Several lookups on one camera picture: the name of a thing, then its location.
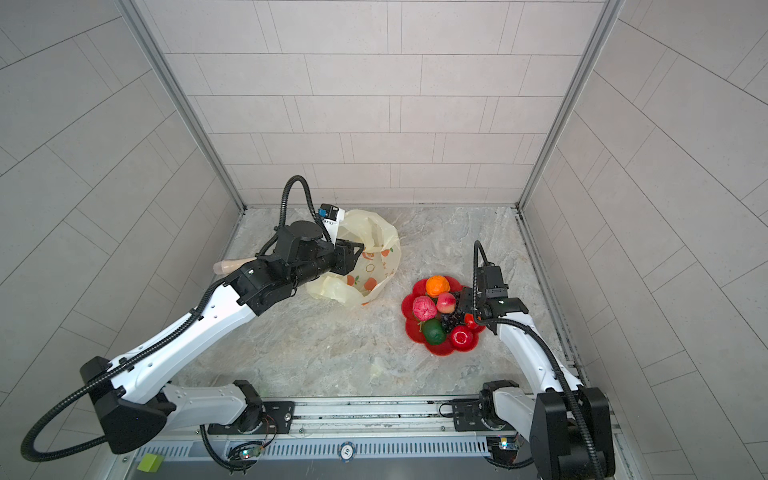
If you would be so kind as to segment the cream plastic bag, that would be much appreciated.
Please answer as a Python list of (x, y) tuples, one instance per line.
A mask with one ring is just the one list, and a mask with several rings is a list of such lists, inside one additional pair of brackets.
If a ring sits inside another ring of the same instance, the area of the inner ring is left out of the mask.
[(396, 228), (377, 213), (349, 210), (337, 229), (338, 240), (362, 243), (364, 249), (348, 274), (325, 273), (306, 285), (315, 299), (327, 299), (346, 307), (375, 300), (391, 282), (402, 257)]

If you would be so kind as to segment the pink peach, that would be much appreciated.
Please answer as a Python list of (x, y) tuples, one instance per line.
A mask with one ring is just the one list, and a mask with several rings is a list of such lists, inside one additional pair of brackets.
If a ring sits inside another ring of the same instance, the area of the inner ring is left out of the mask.
[(456, 297), (450, 292), (440, 293), (436, 299), (436, 308), (439, 313), (444, 315), (454, 313), (457, 308)]

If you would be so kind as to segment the dark grape bunch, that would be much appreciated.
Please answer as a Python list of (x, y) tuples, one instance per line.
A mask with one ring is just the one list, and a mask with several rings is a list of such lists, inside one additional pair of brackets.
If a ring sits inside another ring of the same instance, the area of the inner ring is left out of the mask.
[(443, 314), (441, 317), (441, 326), (444, 333), (449, 336), (456, 327), (465, 326), (464, 314), (460, 311)]

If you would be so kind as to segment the orange fruit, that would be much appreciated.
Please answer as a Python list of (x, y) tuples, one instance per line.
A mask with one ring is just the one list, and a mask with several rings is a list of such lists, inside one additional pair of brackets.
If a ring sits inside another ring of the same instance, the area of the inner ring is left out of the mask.
[(432, 276), (425, 282), (425, 293), (431, 298), (438, 298), (444, 293), (451, 291), (451, 284), (444, 276)]

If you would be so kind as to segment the green avocado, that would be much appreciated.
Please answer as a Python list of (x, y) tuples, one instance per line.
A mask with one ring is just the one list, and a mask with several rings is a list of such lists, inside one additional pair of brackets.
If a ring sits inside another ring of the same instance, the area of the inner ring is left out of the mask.
[(433, 318), (421, 323), (421, 333), (429, 345), (441, 345), (446, 340), (446, 333), (440, 320)]

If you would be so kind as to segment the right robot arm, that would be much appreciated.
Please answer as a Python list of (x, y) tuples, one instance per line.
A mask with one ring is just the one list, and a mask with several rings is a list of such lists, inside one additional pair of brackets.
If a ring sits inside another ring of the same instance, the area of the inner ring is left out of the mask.
[(508, 295), (501, 268), (473, 267), (460, 307), (513, 354), (532, 392), (513, 382), (488, 382), (484, 422), (508, 424), (530, 446), (541, 479), (607, 479), (616, 472), (610, 405), (603, 392), (571, 374), (539, 334), (529, 310)]

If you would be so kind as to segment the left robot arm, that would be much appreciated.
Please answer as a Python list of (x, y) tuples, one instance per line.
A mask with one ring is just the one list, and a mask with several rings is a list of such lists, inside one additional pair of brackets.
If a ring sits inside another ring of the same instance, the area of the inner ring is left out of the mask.
[[(185, 389), (169, 381), (229, 332), (292, 297), (299, 286), (327, 272), (352, 272), (364, 250), (361, 243), (331, 239), (323, 224), (310, 221), (277, 227), (274, 242), (272, 254), (245, 262), (212, 283), (197, 306), (149, 341), (112, 360), (95, 357), (84, 364), (84, 386), (30, 428), (21, 442), (21, 456), (41, 463), (103, 443), (123, 454), (165, 430), (189, 426), (231, 426), (240, 433), (259, 429), (266, 413), (249, 382)], [(84, 396), (93, 403), (102, 436), (61, 450), (37, 450), (35, 441), (44, 428)]]

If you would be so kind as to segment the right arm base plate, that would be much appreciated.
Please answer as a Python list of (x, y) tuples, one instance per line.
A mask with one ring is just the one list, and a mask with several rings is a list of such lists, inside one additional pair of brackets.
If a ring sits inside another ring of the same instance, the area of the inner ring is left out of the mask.
[(453, 399), (448, 405), (457, 432), (490, 432), (500, 429), (498, 425), (486, 421), (479, 399)]

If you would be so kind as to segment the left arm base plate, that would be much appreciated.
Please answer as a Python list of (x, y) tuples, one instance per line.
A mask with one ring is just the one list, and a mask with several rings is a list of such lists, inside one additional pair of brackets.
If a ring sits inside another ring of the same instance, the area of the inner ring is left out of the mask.
[(296, 403), (292, 401), (266, 401), (259, 412), (248, 408), (232, 424), (209, 424), (211, 435), (283, 435), (290, 432)]

